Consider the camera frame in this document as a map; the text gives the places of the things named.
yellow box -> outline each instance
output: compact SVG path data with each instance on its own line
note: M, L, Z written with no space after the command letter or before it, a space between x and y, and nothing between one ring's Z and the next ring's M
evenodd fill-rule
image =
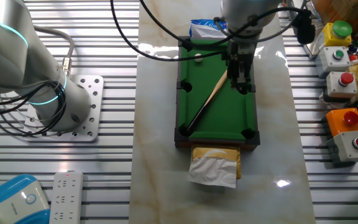
M332 46L343 46L347 47L352 43L352 36L348 35L346 38L342 39L337 37L333 31L333 23L327 23L327 25L323 29L324 34L324 45L326 47Z

white cue ball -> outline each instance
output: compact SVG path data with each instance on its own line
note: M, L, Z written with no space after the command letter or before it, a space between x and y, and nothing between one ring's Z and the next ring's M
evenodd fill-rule
M201 62L203 59L202 58L196 58L194 59L196 62Z

white tissue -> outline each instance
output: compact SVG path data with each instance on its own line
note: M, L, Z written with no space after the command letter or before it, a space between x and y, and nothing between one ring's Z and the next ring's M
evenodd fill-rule
M191 36L195 38L225 38L220 30L216 30L214 27L208 27L205 25L191 25Z
M237 162L217 158L196 158L190 165L187 180L205 185L236 188Z

pool cue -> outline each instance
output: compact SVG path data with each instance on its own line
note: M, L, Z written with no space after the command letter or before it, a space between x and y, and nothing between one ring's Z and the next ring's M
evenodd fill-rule
M193 134L194 128L196 127L197 123L203 117L206 109L211 104L212 100L214 99L214 97L216 96L218 91L222 88L224 82L226 81L226 78L227 78L227 70L223 73L221 79L219 79L218 83L215 85L215 88L212 90L212 93L209 95L208 99L206 99L203 106L200 108L200 110L197 112L196 116L191 121L189 127L186 129L186 133Z

cardboard box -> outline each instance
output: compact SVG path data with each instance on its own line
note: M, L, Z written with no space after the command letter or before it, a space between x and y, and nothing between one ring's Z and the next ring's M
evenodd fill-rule
M313 0L323 23L346 21L358 32L358 0Z

